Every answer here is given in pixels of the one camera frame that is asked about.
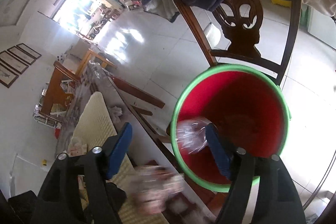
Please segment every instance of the chair leg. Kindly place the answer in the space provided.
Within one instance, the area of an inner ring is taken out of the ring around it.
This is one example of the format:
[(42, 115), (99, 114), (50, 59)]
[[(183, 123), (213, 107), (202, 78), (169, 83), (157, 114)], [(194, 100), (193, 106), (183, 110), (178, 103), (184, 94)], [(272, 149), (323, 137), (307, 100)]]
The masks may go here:
[(88, 50), (83, 58), (83, 60), (81, 61), (81, 63), (79, 64), (77, 71), (76, 71), (76, 75), (77, 76), (81, 76), (83, 74), (84, 68), (86, 66), (86, 64), (89, 62), (91, 58), (91, 53), (90, 50)]
[(166, 133), (169, 136), (170, 136), (170, 126), (171, 126), (171, 122), (169, 123), (169, 125), (167, 126), (167, 129), (166, 129)]
[(133, 108), (140, 114), (147, 115), (147, 116), (153, 116), (153, 113), (149, 110), (142, 109), (136, 106), (133, 106)]
[(165, 103), (162, 102), (160, 99), (150, 95), (147, 92), (142, 91), (141, 89), (138, 89), (136, 86), (133, 86), (130, 83), (127, 83), (121, 78), (118, 78), (116, 76), (111, 76), (111, 79), (113, 80), (113, 82), (115, 83), (118, 89), (124, 92), (127, 92), (128, 94), (131, 94), (135, 96), (136, 98), (139, 98), (159, 108), (163, 108), (165, 106)]

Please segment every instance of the plastic bag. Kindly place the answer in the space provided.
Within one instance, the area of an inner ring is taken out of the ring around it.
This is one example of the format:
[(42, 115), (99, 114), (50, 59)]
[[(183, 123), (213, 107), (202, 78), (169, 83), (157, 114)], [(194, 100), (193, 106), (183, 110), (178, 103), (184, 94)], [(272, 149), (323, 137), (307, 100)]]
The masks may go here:
[(169, 196), (181, 192), (184, 188), (181, 175), (159, 165), (136, 167), (131, 184), (135, 204), (139, 212), (146, 215), (163, 212)]
[(113, 123), (120, 122), (120, 116), (123, 114), (122, 109), (120, 107), (110, 107), (109, 114)]
[(80, 156), (87, 153), (87, 143), (80, 137), (73, 137), (66, 151), (70, 157)]
[(182, 149), (187, 149), (189, 154), (198, 153), (208, 145), (205, 138), (205, 127), (211, 123), (204, 117), (184, 120), (177, 123), (176, 138)]

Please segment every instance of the framed certificate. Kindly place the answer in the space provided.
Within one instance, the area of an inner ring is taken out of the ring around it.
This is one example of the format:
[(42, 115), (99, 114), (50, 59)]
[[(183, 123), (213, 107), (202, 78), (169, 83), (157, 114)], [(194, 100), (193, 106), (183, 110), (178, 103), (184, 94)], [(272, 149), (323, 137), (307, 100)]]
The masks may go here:
[(28, 47), (26, 44), (21, 43), (16, 45), (16, 47), (26, 54), (30, 55), (34, 59), (39, 59), (41, 57), (41, 54), (33, 50), (31, 47)]
[(0, 62), (19, 74), (22, 74), (29, 67), (27, 64), (21, 62), (18, 58), (6, 51), (0, 52)]
[(32, 58), (30, 55), (21, 51), (16, 46), (7, 49), (7, 51), (9, 53), (11, 53), (12, 55), (14, 55), (16, 58), (18, 58), (19, 60), (22, 60), (22, 61), (28, 63), (29, 65), (33, 64), (36, 61), (36, 59)]
[(0, 83), (9, 88), (19, 76), (0, 63)]

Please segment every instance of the white tile floor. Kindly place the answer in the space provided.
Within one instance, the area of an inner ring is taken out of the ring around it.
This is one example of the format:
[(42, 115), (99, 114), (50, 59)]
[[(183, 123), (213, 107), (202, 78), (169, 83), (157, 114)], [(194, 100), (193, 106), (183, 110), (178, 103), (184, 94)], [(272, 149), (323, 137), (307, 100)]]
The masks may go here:
[[(290, 9), (272, 5), (269, 0), (262, 0), (262, 3), (264, 19), (260, 42), (256, 47), (264, 58), (280, 63)], [(241, 14), (246, 16), (248, 10), (249, 7), (242, 8)], [(202, 28), (210, 22), (208, 16), (220, 27), (210, 12), (207, 12), (207, 16), (199, 8), (193, 8), (193, 11)], [(148, 120), (160, 134), (164, 134), (175, 103), (186, 85), (209, 67), (182, 16), (171, 24), (141, 11), (124, 12), (118, 20), (107, 24), (95, 40), (115, 57), (113, 61), (119, 65), (115, 72), (117, 75), (166, 103), (161, 110), (132, 96), (128, 97), (131, 103), (153, 112)], [(228, 45), (229, 41), (222, 35), (217, 47), (226, 49)], [(281, 83), (293, 117), (282, 160), (295, 181), (302, 203), (321, 180), (336, 148), (335, 69), (336, 51), (299, 30), (290, 64)], [(253, 189), (247, 215), (253, 213), (257, 187)], [(308, 207), (305, 212), (307, 216), (320, 214), (325, 208), (327, 203), (320, 198), (323, 198), (322, 194)]]

